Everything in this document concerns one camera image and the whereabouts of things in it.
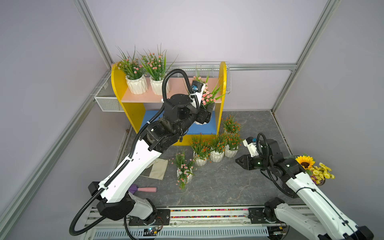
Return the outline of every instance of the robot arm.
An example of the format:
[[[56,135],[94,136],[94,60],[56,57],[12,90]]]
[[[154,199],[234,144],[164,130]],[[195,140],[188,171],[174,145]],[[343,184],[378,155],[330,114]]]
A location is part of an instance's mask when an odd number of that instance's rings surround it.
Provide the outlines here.
[[[181,73],[189,94],[175,94],[167,99],[166,84],[170,76]],[[104,180],[92,182],[88,189],[92,198],[80,209],[70,225],[70,234],[82,234],[105,218],[119,220],[127,215],[139,217],[145,224],[152,224],[157,217],[157,209],[149,199],[141,199],[128,192],[139,174],[178,140],[182,141],[189,127],[196,121],[209,122],[213,105],[207,109],[199,107],[205,84],[197,81],[189,83],[187,74],[180,69],[172,70],[164,78],[162,91],[164,104],[160,111],[148,121],[135,137],[131,152],[119,166]],[[164,115],[155,119],[164,111]],[[86,228],[75,231],[76,222],[86,208],[98,199],[97,209],[100,219]]]
[[[263,134],[259,134],[257,139],[249,137],[245,141],[247,142],[244,145],[251,154],[241,156],[236,162],[246,170],[267,170],[279,190],[290,197],[299,196],[320,223],[306,218],[279,198],[265,203],[264,214],[267,221],[285,222],[310,240],[373,239],[373,234],[367,227],[357,226],[326,197],[295,159],[283,158],[275,140],[266,139]],[[277,185],[271,174],[281,179],[285,190]]]

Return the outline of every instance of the pink shelf board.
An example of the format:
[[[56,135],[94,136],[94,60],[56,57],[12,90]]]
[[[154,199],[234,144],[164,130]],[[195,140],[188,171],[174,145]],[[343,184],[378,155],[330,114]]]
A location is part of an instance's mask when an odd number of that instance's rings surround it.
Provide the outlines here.
[[[122,103],[160,103],[162,96],[158,96],[153,93],[149,78],[146,78],[148,91],[143,94],[133,94],[127,88],[127,91],[124,93],[124,96],[121,98]],[[185,85],[184,78],[170,78],[170,92],[167,94],[167,98],[170,98],[172,95],[182,93],[187,94],[187,87]],[[218,82],[218,78],[209,78],[208,80],[208,90],[212,91]]]

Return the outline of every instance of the white ceramic pot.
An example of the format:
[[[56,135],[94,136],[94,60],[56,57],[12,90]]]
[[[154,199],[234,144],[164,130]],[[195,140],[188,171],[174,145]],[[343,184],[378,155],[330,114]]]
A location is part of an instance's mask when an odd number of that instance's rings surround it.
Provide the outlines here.
[[[181,173],[182,173],[182,171],[180,169],[177,169],[177,178],[179,178]],[[186,181],[186,184],[187,184],[187,183],[189,183],[192,180],[193,175],[189,174],[189,173],[187,173],[186,175],[187,175],[187,181]]]
[[[237,151],[239,151],[239,147],[237,147],[236,150],[229,150],[229,145],[227,144],[225,146],[225,151],[224,151],[225,153],[224,154],[226,157],[234,157],[236,155]]]
[[[129,79],[126,75],[125,79],[127,80],[129,90],[133,94],[142,94],[148,90],[147,81],[145,80],[144,75],[135,80]]]
[[[193,152],[193,159],[195,160],[198,166],[203,166],[208,162],[208,158],[204,158],[204,159],[198,158],[195,152]]]
[[[224,152],[218,153],[216,151],[212,151],[210,156],[211,156],[211,160],[212,161],[220,162],[223,159],[223,157],[224,157]]]
[[[162,87],[163,87],[163,80],[161,81],[155,81],[153,80],[152,76],[149,77],[149,82],[151,83],[152,91],[156,95],[163,95]],[[167,86],[166,86],[166,92],[169,93],[170,91],[170,86],[169,86],[169,80],[167,81]]]
[[[204,124],[207,124],[206,122],[205,122],[205,123],[203,123],[203,124],[201,124],[201,123],[199,123],[199,122],[196,122],[196,121],[195,121],[195,123],[196,123],[197,125],[204,125]]]

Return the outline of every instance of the sunflower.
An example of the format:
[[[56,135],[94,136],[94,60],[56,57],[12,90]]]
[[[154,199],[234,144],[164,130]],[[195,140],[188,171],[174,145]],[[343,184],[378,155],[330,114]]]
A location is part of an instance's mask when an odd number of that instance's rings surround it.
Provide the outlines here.
[[[314,160],[310,156],[299,156],[296,161],[303,166],[304,169],[308,169],[314,165]]]

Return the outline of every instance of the black mounting plate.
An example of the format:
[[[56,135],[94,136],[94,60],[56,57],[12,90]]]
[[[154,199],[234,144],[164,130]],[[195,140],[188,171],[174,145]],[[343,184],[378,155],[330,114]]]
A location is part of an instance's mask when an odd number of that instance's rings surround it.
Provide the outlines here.
[[[251,219],[251,223],[268,223],[264,219],[264,208],[263,207],[250,207],[248,208],[249,215],[248,218]]]
[[[161,225],[169,225],[169,219],[170,219],[170,210],[169,209],[158,209],[155,222],[152,224],[152,226],[161,226]],[[130,226],[149,226],[145,225],[140,218],[138,217],[130,217],[129,218],[129,225]]]

